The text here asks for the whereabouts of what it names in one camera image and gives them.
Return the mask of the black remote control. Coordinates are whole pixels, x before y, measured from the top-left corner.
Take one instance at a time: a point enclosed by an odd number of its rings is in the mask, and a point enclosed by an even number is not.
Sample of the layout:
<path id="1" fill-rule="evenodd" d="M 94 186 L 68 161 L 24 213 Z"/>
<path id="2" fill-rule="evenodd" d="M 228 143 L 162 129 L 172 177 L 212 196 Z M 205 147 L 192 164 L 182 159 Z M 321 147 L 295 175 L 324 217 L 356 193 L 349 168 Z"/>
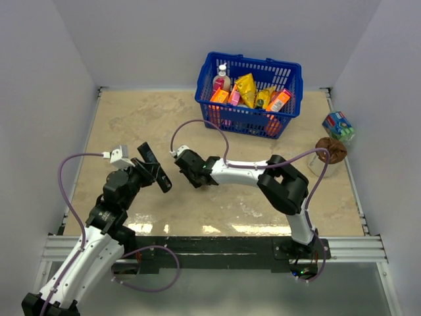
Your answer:
<path id="1" fill-rule="evenodd" d="M 167 193 L 172 188 L 172 183 L 164 172 L 161 164 L 147 142 L 142 143 L 137 150 L 147 165 L 147 168 L 153 175 L 155 182 L 160 186 L 163 193 Z"/>

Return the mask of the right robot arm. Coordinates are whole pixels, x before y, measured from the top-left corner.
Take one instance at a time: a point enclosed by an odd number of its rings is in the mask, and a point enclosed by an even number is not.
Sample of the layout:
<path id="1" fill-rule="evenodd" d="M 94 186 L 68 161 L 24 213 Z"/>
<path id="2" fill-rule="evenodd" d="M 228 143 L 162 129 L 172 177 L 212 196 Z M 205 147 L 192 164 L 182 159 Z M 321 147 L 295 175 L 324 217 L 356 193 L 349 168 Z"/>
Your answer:
<path id="1" fill-rule="evenodd" d="M 171 155 L 194 188 L 239 184 L 260 189 L 271 206 L 283 213 L 289 223 L 292 241 L 286 242 L 283 250 L 302 259 L 309 258 L 316 251 L 317 229 L 307 213 L 309 181 L 283 157 L 272 155 L 267 161 L 254 163 L 225 161 L 219 156 L 204 160 L 186 145 L 172 151 Z"/>

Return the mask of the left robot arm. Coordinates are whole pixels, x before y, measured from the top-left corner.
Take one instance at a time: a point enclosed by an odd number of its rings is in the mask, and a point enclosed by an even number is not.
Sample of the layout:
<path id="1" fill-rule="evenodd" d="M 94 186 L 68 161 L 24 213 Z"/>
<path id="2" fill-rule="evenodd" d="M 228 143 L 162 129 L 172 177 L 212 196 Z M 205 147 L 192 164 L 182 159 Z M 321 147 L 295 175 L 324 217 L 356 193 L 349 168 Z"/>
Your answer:
<path id="1" fill-rule="evenodd" d="M 136 252 L 135 233 L 124 222 L 141 188 L 157 181 L 161 165 L 133 158 L 110 173 L 82 235 L 54 276 L 22 300 L 25 315 L 79 315 L 78 304 L 119 258 Z"/>

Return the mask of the orange pink box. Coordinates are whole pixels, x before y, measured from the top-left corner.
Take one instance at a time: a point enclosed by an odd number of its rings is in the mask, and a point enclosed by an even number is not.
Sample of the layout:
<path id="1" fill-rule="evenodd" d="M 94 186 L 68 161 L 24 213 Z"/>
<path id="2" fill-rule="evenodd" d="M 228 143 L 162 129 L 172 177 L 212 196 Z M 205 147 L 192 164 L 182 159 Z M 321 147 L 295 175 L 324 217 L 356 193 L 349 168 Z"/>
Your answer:
<path id="1" fill-rule="evenodd" d="M 215 93 L 212 95 L 210 102 L 226 104 L 228 101 L 229 95 L 230 95 L 229 92 L 218 88 L 215 91 Z"/>

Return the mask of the white pump bottle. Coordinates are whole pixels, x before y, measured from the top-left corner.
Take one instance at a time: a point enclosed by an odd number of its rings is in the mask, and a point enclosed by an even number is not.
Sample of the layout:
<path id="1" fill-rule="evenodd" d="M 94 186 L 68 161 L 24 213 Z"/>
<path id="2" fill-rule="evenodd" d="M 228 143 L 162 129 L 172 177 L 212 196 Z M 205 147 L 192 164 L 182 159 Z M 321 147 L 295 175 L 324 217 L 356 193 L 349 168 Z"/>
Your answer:
<path id="1" fill-rule="evenodd" d="M 212 82 L 213 92 L 218 88 L 226 92 L 230 92 L 231 79 L 227 75 L 227 63 L 218 66 L 218 74 L 213 78 Z"/>

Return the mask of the yellow green bag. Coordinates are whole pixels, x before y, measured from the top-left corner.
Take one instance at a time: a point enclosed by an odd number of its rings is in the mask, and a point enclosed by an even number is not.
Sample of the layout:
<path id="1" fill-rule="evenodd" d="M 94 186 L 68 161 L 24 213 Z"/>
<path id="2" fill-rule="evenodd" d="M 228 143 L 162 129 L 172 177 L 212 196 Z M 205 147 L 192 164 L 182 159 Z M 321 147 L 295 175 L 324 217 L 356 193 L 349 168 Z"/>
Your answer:
<path id="1" fill-rule="evenodd" d="M 255 107 L 259 109 L 266 109 L 272 98 L 272 94 L 276 91 L 275 86 L 270 86 L 266 89 L 260 90 L 255 99 Z"/>

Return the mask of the yellow snack bag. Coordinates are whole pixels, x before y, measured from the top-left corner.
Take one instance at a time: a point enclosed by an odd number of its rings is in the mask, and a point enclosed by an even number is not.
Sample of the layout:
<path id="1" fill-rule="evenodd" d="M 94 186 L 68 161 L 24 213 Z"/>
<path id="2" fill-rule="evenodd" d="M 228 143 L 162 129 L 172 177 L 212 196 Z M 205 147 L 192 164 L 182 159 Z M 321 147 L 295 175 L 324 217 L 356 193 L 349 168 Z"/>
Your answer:
<path id="1" fill-rule="evenodd" d="M 240 76 L 236 81 L 241 98 L 248 108 L 255 108 L 256 84 L 251 73 Z"/>

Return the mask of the orange carton box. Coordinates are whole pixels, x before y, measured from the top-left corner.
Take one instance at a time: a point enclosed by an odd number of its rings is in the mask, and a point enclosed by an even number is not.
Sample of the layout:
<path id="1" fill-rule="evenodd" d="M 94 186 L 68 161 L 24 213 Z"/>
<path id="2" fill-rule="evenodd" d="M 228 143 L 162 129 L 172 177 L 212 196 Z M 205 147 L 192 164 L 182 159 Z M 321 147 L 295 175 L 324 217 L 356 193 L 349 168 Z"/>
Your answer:
<path id="1" fill-rule="evenodd" d="M 266 107 L 266 111 L 279 112 L 291 99 L 291 96 L 291 92 L 287 89 L 278 91 L 276 95 L 270 100 L 270 103 Z"/>

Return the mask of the brown lidded white cup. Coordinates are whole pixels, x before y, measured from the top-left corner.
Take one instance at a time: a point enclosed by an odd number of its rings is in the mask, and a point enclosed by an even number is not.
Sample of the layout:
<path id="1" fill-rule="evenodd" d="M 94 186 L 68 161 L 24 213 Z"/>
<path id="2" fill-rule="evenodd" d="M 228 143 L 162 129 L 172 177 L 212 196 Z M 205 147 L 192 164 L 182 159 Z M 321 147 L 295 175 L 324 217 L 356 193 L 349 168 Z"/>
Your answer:
<path id="1" fill-rule="evenodd" d="M 324 177 L 331 177 L 335 174 L 336 170 L 339 168 L 340 164 L 344 161 L 347 156 L 347 149 L 345 145 L 334 138 L 325 137 L 320 138 L 315 148 L 324 148 L 328 151 L 329 156 L 326 155 L 325 151 L 317 151 L 310 155 L 308 160 L 308 167 L 316 176 L 320 176 L 324 170 L 326 161 L 328 161 L 328 166 Z"/>

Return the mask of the blue plastic basket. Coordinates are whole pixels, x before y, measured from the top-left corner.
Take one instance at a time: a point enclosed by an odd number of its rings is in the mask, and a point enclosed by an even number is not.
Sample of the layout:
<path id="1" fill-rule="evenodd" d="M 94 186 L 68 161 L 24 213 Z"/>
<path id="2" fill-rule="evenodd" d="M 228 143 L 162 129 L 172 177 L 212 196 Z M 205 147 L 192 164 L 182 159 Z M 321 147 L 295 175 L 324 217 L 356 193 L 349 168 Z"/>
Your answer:
<path id="1" fill-rule="evenodd" d="M 207 128 L 272 139 L 299 116 L 302 98 L 300 64 L 217 52 L 207 55 L 195 92 Z"/>

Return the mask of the blue green sponge pack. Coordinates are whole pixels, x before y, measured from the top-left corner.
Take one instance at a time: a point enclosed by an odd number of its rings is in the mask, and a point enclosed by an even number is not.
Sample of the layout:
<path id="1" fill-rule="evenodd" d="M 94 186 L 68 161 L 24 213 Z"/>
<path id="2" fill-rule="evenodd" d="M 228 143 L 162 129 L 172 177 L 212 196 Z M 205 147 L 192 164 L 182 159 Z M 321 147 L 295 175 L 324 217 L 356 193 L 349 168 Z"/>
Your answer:
<path id="1" fill-rule="evenodd" d="M 343 143 L 350 142 L 355 136 L 355 130 L 341 111 L 331 112 L 322 122 L 329 137 Z"/>

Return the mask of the black base frame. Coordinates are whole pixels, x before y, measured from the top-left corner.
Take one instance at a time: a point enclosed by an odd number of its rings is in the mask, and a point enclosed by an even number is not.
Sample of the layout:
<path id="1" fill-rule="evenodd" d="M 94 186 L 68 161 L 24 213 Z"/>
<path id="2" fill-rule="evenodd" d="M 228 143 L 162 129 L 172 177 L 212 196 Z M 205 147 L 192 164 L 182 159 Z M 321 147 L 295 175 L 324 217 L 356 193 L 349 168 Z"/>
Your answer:
<path id="1" fill-rule="evenodd" d="M 182 269 L 270 270 L 288 273 L 291 269 L 321 263 L 331 258 L 327 239 L 315 241 L 305 250 L 289 236 L 137 236 L 114 264 L 138 264 L 139 273 L 157 274 L 176 267 L 173 251 Z"/>

